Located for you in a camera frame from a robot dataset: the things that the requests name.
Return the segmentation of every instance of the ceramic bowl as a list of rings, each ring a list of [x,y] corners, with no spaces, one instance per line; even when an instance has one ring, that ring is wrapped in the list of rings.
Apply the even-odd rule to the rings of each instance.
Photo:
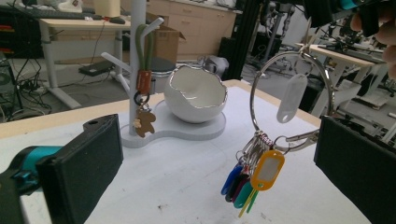
[[[221,113],[227,87],[216,74],[182,65],[166,81],[165,102],[174,115],[189,123],[202,123]]]

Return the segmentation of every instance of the keychain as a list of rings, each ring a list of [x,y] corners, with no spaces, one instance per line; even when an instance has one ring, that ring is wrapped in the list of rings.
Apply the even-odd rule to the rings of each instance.
[[[134,129],[136,133],[144,138],[146,133],[154,133],[154,127],[151,122],[155,121],[155,115],[151,113],[149,108],[149,91],[151,83],[151,58],[153,51],[153,33],[148,34],[148,49],[144,53],[142,50],[142,44],[140,38],[144,30],[146,29],[146,24],[141,24],[136,29],[136,51],[139,59],[139,71],[137,73],[136,80],[136,94],[134,95],[134,102],[138,106],[136,109],[136,116],[134,118]]]
[[[309,27],[310,25],[308,25],[306,36],[308,36]],[[245,211],[249,213],[259,191],[268,190],[274,185],[285,162],[285,154],[301,150],[318,141],[318,130],[292,137],[280,135],[275,141],[272,141],[269,136],[260,129],[254,111],[254,99],[256,98],[255,90],[257,89],[257,84],[262,74],[264,74],[267,68],[277,60],[288,56],[298,57],[299,60],[309,62],[315,66],[325,83],[325,89],[328,93],[327,115],[330,116],[333,113],[334,90],[332,82],[322,63],[308,54],[309,46],[310,42],[307,42],[298,52],[286,51],[277,54],[275,57],[268,60],[260,72],[254,77],[250,91],[249,109],[256,132],[246,146],[236,153],[236,155],[242,153],[242,156],[240,158],[236,156],[238,163],[229,173],[221,189],[221,194],[226,195],[227,202],[233,203],[235,208],[242,208],[239,217],[241,217]],[[297,75],[289,82],[287,92],[285,92],[285,96],[282,99],[283,104],[280,105],[277,113],[279,122],[286,123],[294,117],[298,109],[298,102],[304,94],[306,82],[306,76],[304,75]],[[280,138],[284,138],[285,142],[289,145],[287,147],[278,145],[276,141]],[[304,142],[292,145],[293,142],[303,139],[305,139]]]
[[[155,115],[151,113],[151,109],[148,104],[141,104],[136,109],[136,116],[134,118],[134,129],[136,133],[144,138],[146,133],[154,133],[154,127],[151,122],[154,122],[156,119]]]

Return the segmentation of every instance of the desk drawer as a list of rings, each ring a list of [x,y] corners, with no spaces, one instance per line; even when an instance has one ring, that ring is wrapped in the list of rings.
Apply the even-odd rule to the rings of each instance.
[[[171,14],[182,15],[182,16],[202,18],[204,14],[204,10],[201,7],[191,6],[182,3],[172,2],[170,9],[171,9],[170,11]]]
[[[198,35],[201,30],[201,19],[195,17],[172,16],[169,27],[180,31],[183,35]]]
[[[147,12],[158,16],[169,16],[169,1],[150,0],[147,4]]]

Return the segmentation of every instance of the metal key ring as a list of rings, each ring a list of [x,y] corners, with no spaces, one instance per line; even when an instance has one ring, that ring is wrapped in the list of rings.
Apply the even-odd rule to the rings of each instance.
[[[142,101],[141,99],[140,99],[140,101],[138,101],[138,100],[137,100],[137,97],[138,97],[139,95],[141,95],[141,94],[140,94],[140,91],[137,91],[137,92],[134,94],[134,103],[135,103],[136,105],[141,106],[141,105],[145,105],[146,103],[149,102],[149,93],[146,95],[146,100],[145,100],[145,101]]]
[[[267,70],[267,68],[273,64],[274,62],[276,62],[277,60],[285,57],[285,56],[296,56],[299,57],[307,62],[312,63],[320,72],[321,77],[323,78],[323,81],[325,83],[326,89],[327,89],[327,93],[328,93],[328,106],[327,106],[327,115],[330,116],[333,113],[333,105],[334,105],[334,91],[333,91],[333,85],[332,82],[330,80],[329,77],[329,73],[327,70],[324,69],[323,65],[321,64],[320,61],[318,61],[316,58],[314,58],[313,56],[304,53],[302,51],[286,51],[280,54],[277,54],[276,56],[274,56],[273,58],[271,58],[270,60],[268,60],[268,62],[263,66],[263,68],[261,69],[261,71],[259,73],[257,73],[257,75],[254,78],[252,87],[251,87],[251,92],[250,92],[250,116],[251,116],[251,120],[253,122],[253,126],[256,129],[256,131],[258,130],[262,130],[259,127],[259,124],[256,120],[256,115],[254,113],[254,96],[255,96],[255,91],[257,89],[257,84],[259,83],[259,79],[261,77],[261,75]],[[279,146],[275,146],[276,149],[281,150],[281,151],[294,151],[294,150],[299,150],[301,149],[301,146],[297,146],[296,148],[288,148],[288,147],[279,147]]]

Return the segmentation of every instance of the human hand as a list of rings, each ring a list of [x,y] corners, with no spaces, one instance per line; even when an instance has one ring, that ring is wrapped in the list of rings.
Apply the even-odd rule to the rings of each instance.
[[[384,50],[382,59],[388,64],[389,77],[396,79],[396,22],[393,15],[394,9],[390,2],[384,2],[378,6],[378,21],[384,22],[384,24],[379,28],[375,38],[380,43],[388,45]],[[353,16],[350,27],[354,31],[361,30],[361,16],[359,13]]]

